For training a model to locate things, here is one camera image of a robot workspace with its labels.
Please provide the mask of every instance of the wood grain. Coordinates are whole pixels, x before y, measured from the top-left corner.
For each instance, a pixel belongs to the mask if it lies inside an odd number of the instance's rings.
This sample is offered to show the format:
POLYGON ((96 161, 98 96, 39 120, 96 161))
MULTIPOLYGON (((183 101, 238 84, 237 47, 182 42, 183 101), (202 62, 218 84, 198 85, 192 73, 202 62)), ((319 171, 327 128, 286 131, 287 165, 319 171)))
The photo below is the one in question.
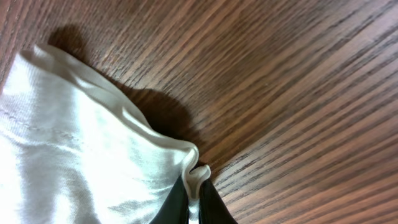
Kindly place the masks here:
POLYGON ((193 141, 239 223, 398 222, 398 1, 0 2, 193 141))

